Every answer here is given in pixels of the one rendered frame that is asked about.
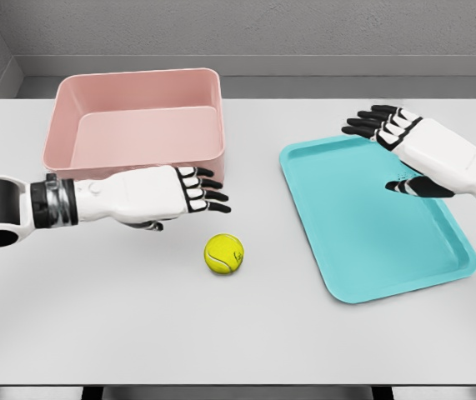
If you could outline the pink rectangular basket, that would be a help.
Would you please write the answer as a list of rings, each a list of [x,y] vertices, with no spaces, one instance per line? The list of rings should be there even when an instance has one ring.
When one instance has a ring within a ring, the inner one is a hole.
[[[185,68],[73,75],[58,86],[43,165],[61,178],[194,166],[224,180],[220,77]]]

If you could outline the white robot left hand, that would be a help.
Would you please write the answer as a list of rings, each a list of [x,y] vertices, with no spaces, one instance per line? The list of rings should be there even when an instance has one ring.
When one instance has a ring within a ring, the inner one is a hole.
[[[163,222],[185,214],[230,213],[223,185],[203,167],[148,167],[113,176],[121,184],[113,218],[131,228],[162,231]]]

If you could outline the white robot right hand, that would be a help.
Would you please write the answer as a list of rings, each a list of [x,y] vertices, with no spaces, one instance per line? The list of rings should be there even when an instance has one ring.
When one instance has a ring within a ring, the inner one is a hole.
[[[418,174],[387,182],[389,191],[421,198],[476,197],[476,147],[432,118],[402,107],[373,105],[349,118],[342,132],[379,144]]]

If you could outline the yellow tennis ball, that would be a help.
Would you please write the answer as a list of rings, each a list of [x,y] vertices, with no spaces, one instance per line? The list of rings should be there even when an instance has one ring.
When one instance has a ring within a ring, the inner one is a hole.
[[[211,237],[203,251],[204,261],[214,273],[230,274],[242,264],[244,247],[229,233],[220,233]]]

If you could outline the blue rectangular tray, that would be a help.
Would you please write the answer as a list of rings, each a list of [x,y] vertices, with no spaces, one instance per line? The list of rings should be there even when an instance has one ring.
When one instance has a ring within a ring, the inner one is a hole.
[[[326,288],[365,303],[467,278],[476,252],[441,199],[389,191],[415,177],[360,137],[288,145],[279,162]]]

